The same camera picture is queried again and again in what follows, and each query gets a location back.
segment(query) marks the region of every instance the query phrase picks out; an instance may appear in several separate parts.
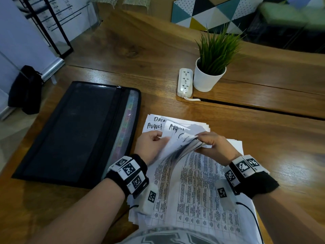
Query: hand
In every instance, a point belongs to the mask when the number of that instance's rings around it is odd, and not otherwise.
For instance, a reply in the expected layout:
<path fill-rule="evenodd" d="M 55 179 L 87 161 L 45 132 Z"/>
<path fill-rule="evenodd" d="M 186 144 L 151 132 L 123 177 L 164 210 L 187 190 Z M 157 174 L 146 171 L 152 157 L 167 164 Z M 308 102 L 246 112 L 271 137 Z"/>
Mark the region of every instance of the hand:
<path fill-rule="evenodd" d="M 232 160 L 241 156 L 225 137 L 215 132 L 202 132 L 197 135 L 199 141 L 212 145 L 212 148 L 201 147 L 195 152 L 208 156 L 223 166 L 229 165 Z"/>
<path fill-rule="evenodd" d="M 134 153 L 138 154 L 147 165 L 169 141 L 169 137 L 159 138 L 162 134 L 161 131 L 149 131 L 142 133 L 136 141 Z"/>

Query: wristband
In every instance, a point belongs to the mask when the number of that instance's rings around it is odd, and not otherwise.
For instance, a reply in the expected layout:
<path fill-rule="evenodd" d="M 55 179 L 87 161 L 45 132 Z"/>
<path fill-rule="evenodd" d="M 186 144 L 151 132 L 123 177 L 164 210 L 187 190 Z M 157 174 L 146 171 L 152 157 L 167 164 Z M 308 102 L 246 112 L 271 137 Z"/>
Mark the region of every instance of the wristband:
<path fill-rule="evenodd" d="M 124 192 L 136 198 L 149 184 L 148 167 L 137 154 L 124 156 L 108 168 L 105 178 L 113 180 Z"/>
<path fill-rule="evenodd" d="M 279 187 L 269 171 L 250 155 L 236 158 L 223 172 L 234 193 L 243 193 L 251 199 L 256 194 L 270 193 Z"/>

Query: electrical socket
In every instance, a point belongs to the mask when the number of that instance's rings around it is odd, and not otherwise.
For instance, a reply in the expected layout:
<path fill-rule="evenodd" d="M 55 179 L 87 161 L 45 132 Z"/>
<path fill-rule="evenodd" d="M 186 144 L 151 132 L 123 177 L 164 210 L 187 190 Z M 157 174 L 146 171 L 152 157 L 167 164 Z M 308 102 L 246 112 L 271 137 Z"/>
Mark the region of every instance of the electrical socket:
<path fill-rule="evenodd" d="M 193 93 L 193 71 L 181 68 L 178 74 L 177 96 L 190 98 Z"/>

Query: potted plant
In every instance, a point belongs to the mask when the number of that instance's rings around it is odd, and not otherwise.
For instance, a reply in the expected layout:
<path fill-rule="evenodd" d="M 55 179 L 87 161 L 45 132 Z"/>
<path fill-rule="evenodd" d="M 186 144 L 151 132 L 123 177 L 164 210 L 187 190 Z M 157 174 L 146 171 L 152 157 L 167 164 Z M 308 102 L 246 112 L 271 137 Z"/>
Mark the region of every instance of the potted plant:
<path fill-rule="evenodd" d="M 227 34 L 227 28 L 220 34 L 209 33 L 201 36 L 199 46 L 200 57 L 196 60 L 194 71 L 194 87 L 207 92 L 218 82 L 225 74 L 227 65 L 232 61 L 234 55 L 238 52 L 240 35 Z"/>

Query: stack of paper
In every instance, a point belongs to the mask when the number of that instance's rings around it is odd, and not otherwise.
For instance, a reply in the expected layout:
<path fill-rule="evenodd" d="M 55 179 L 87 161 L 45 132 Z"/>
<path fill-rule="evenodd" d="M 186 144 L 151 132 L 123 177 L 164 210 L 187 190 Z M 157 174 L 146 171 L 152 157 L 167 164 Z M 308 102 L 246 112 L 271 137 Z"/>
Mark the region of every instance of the stack of paper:
<path fill-rule="evenodd" d="M 194 229 L 226 239 L 228 243 L 260 243 L 254 218 L 246 208 L 224 210 L 219 203 L 214 182 L 225 178 L 223 166 L 194 152 L 205 145 L 196 139 L 196 134 L 210 131 L 209 125 L 148 115 L 142 132 L 151 130 L 160 130 L 162 137 L 171 137 L 148 166 L 147 177 L 158 185 L 159 196 L 151 216 L 131 209 L 129 221 L 139 228 L 169 225 Z M 241 141 L 229 139 L 229 142 L 243 154 Z M 243 194 L 236 197 L 255 212 L 248 197 Z M 127 202 L 134 205 L 133 197 L 129 196 Z"/>

